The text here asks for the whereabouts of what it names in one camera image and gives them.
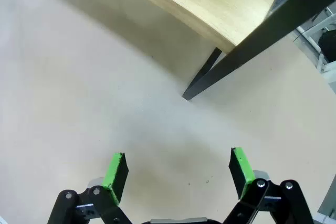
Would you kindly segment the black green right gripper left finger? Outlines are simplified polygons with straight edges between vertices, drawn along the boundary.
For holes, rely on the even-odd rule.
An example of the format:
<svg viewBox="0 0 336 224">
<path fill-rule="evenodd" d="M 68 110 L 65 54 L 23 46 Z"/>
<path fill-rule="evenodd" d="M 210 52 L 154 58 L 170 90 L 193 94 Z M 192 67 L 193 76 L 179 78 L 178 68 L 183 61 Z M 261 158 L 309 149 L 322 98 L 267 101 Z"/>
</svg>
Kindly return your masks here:
<svg viewBox="0 0 336 224">
<path fill-rule="evenodd" d="M 119 207 L 128 172 L 125 153 L 114 153 L 101 183 L 80 194 L 70 189 L 58 194 L 48 223 L 89 223 L 98 218 L 103 223 L 130 223 Z"/>
</svg>

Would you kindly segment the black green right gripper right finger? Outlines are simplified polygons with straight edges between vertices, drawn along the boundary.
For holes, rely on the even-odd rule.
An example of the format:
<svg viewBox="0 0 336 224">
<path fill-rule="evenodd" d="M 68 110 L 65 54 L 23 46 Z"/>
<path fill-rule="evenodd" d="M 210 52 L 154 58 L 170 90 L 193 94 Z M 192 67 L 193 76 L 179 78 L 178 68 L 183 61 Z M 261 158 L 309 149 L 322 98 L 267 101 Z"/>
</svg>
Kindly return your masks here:
<svg viewBox="0 0 336 224">
<path fill-rule="evenodd" d="M 284 180 L 274 184 L 264 172 L 253 170 L 241 147 L 231 149 L 229 169 L 239 202 L 224 223 L 252 223 L 261 211 L 275 223 L 313 223 L 299 184 Z"/>
</svg>

